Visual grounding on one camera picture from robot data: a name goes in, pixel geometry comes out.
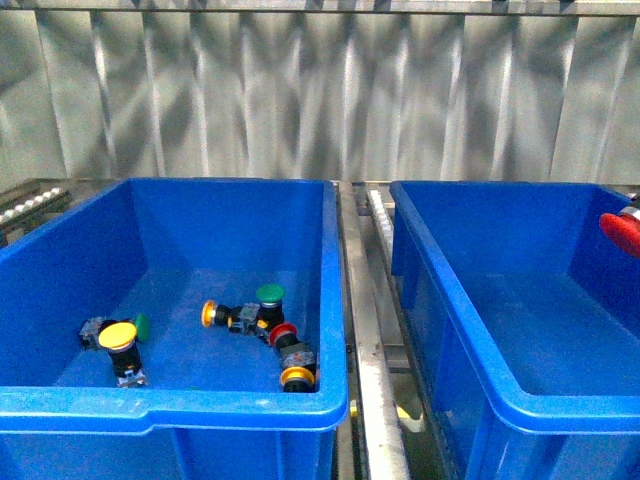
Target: corrugated metal wall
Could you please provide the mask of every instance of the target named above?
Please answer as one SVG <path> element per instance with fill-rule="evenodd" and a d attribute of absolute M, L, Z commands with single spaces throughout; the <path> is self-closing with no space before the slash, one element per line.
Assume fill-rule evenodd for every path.
<path fill-rule="evenodd" d="M 27 177 L 640 183 L 634 18 L 0 12 Z"/>

